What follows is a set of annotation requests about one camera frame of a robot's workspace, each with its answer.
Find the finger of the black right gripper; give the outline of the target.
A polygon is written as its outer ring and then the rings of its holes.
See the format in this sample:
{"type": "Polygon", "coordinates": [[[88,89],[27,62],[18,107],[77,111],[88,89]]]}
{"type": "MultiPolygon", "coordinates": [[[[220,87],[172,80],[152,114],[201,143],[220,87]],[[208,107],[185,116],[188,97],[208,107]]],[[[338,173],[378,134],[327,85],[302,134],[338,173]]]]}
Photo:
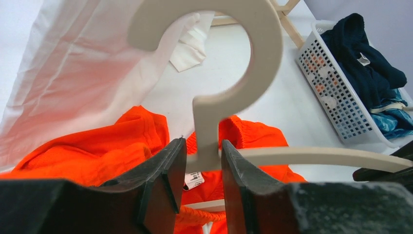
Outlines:
{"type": "Polygon", "coordinates": [[[413,182],[413,141],[402,146],[390,157],[393,161],[407,160],[407,166],[395,166],[391,163],[384,163],[376,169],[360,168],[353,172],[353,180],[358,182],[381,181],[396,183],[413,182]]]}

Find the white shorts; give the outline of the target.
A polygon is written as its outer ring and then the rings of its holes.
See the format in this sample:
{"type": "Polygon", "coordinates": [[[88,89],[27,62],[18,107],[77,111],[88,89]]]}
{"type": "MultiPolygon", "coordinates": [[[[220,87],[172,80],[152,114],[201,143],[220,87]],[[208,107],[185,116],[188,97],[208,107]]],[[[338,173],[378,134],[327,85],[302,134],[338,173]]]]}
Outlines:
{"type": "Polygon", "coordinates": [[[138,0],[46,0],[31,27],[0,123],[0,168],[57,137],[107,126],[142,102],[168,63],[206,58],[213,11],[175,22],[156,52],[127,43],[138,0]]]}

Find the navy blue shorts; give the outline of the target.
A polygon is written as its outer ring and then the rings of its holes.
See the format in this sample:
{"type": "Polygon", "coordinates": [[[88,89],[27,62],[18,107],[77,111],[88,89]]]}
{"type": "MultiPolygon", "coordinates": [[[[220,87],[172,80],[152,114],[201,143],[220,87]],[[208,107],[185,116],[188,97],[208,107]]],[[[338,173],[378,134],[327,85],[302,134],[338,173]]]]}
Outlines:
{"type": "Polygon", "coordinates": [[[321,37],[367,109],[394,98],[406,85],[405,74],[370,45],[362,15],[348,15],[321,37]]]}

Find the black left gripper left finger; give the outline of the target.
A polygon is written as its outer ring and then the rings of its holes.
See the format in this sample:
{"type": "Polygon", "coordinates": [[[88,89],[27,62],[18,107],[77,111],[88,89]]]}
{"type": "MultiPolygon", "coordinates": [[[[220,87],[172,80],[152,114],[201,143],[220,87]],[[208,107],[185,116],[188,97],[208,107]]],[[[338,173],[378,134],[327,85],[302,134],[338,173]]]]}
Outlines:
{"type": "Polygon", "coordinates": [[[184,138],[98,187],[64,179],[0,182],[3,234],[171,234],[187,162],[184,138]]]}

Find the clear plastic basket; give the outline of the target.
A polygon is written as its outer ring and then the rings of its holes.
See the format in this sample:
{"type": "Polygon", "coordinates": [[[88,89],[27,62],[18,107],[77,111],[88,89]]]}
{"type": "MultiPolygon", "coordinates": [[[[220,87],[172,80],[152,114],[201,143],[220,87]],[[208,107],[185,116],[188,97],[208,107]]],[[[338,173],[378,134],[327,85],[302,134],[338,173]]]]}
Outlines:
{"type": "Polygon", "coordinates": [[[387,139],[381,133],[322,40],[321,34],[335,24],[328,20],[312,22],[312,32],[298,51],[296,63],[341,142],[347,148],[379,153],[408,144],[412,136],[387,139]]]}

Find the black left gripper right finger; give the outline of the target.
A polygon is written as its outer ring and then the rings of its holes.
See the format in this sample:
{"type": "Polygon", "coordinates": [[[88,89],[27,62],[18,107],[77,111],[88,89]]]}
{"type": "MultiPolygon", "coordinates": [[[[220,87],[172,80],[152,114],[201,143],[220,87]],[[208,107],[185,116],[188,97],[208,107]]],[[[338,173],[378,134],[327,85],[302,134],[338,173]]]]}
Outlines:
{"type": "Polygon", "coordinates": [[[221,159],[230,234],[410,234],[413,195],[391,182],[283,183],[230,141],[221,159]]]}

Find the blue patterned shorts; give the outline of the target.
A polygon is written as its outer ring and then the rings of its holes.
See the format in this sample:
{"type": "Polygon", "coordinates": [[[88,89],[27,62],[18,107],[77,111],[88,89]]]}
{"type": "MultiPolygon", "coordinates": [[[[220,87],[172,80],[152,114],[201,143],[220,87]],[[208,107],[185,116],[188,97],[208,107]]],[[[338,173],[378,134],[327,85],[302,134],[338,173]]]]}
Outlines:
{"type": "Polygon", "coordinates": [[[413,134],[413,106],[395,89],[394,98],[385,98],[379,106],[369,110],[381,133],[387,139],[402,138],[413,134]]]}

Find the wooden hanger of orange shorts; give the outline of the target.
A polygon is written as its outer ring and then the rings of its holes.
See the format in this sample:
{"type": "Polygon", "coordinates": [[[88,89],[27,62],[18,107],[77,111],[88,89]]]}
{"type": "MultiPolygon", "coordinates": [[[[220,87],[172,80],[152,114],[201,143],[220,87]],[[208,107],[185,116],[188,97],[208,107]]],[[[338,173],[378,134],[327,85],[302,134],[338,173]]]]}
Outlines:
{"type": "MultiPolygon", "coordinates": [[[[247,32],[250,62],[242,78],[228,90],[193,99],[197,152],[187,157],[186,172],[221,169],[223,145],[219,143],[221,120],[257,101],[271,85],[282,60],[282,31],[277,11],[268,0],[145,0],[128,28],[128,43],[155,51],[165,31],[179,18],[197,11],[218,11],[233,17],[247,32]]],[[[256,166],[319,164],[376,169],[384,163],[407,166],[389,155],[343,148],[255,148],[241,155],[256,166]]]]}

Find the orange shorts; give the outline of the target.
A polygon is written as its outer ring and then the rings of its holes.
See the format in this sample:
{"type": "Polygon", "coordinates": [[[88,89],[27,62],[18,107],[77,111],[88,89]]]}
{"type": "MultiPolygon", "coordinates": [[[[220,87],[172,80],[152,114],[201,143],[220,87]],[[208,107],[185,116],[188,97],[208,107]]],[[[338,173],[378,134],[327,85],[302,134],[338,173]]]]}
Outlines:
{"type": "MultiPolygon", "coordinates": [[[[260,122],[231,116],[219,124],[219,140],[227,139],[237,149],[288,147],[281,130],[260,122]]],[[[65,178],[83,186],[99,186],[163,149],[169,140],[167,118],[135,106],[110,126],[62,136],[24,157],[1,179],[65,178]]],[[[284,182],[307,182],[288,165],[261,166],[284,182]]],[[[227,234],[225,212],[204,212],[184,205],[224,199],[222,172],[202,172],[203,183],[183,192],[174,234],[203,234],[213,222],[210,234],[227,234]]]]}

